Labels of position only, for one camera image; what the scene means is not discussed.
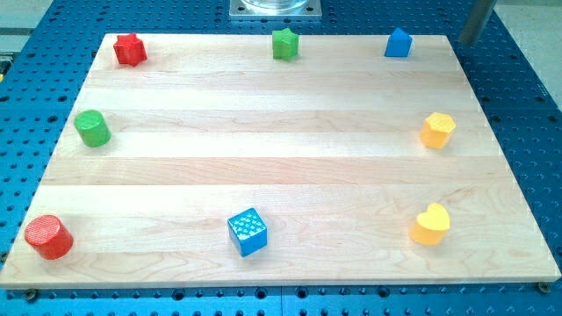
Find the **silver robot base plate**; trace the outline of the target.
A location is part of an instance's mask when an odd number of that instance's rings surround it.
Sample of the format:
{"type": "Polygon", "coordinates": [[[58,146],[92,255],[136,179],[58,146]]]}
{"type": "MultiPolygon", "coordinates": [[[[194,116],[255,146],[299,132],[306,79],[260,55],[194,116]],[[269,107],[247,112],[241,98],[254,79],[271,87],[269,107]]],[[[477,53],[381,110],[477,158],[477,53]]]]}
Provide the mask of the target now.
{"type": "Polygon", "coordinates": [[[228,0],[229,16],[252,18],[321,18],[321,0],[228,0]]]}

